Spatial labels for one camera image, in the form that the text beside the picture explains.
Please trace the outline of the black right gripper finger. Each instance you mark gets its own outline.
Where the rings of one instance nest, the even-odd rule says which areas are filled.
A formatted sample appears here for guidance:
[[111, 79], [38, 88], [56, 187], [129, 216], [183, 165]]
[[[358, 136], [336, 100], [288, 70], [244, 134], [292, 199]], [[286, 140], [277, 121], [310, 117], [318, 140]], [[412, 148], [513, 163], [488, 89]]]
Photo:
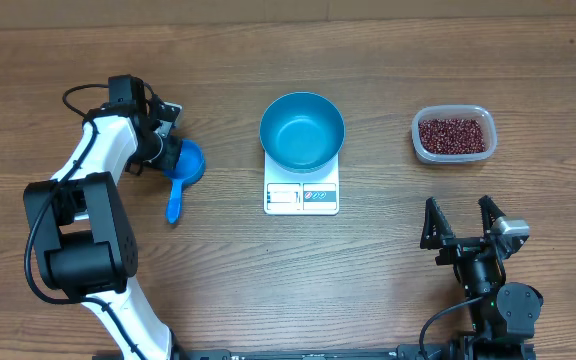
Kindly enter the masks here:
[[454, 239], [455, 234], [436, 199], [434, 197], [428, 198], [425, 203], [420, 248], [441, 249], [448, 246]]
[[498, 218], [504, 217], [505, 213], [499, 209], [493, 199], [488, 195], [481, 197], [478, 200], [478, 204], [481, 211], [483, 232], [490, 233], [494, 222]]

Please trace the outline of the blue plastic measuring scoop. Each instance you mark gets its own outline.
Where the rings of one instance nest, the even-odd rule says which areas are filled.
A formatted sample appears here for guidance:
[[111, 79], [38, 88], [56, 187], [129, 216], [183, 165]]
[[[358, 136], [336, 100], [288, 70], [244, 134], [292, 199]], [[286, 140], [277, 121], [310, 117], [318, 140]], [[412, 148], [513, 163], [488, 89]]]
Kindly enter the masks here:
[[175, 224], [182, 214], [183, 190], [198, 182], [205, 168], [205, 158], [199, 145], [190, 139], [183, 139], [175, 168], [164, 171], [164, 175], [172, 183], [165, 213], [170, 224]]

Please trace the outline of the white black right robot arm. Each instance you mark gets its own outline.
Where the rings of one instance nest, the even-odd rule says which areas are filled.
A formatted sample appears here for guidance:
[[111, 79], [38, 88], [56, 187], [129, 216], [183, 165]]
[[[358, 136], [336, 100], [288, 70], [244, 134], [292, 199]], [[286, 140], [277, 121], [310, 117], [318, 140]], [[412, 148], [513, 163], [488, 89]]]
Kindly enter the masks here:
[[[544, 304], [534, 287], [507, 280], [504, 261], [517, 253], [530, 236], [525, 219], [509, 217], [487, 195], [478, 200], [483, 234], [459, 238], [435, 198], [425, 203], [420, 247], [436, 250], [438, 266], [450, 266], [465, 300], [433, 315], [422, 326], [418, 355], [423, 359], [534, 359], [535, 323]], [[466, 308], [472, 329], [446, 345], [425, 342], [435, 321]]]

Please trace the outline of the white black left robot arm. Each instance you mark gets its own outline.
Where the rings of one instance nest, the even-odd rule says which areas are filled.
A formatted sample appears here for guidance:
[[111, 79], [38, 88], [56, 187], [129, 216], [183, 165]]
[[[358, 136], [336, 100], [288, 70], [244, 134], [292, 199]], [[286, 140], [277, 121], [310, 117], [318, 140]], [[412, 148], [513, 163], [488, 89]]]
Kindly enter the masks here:
[[138, 248], [117, 189], [132, 165], [176, 168], [183, 142], [171, 131], [183, 109], [132, 75], [104, 87], [108, 100], [83, 113], [82, 138], [67, 163], [24, 191], [26, 281], [46, 303], [91, 310], [123, 359], [184, 359], [137, 281]]

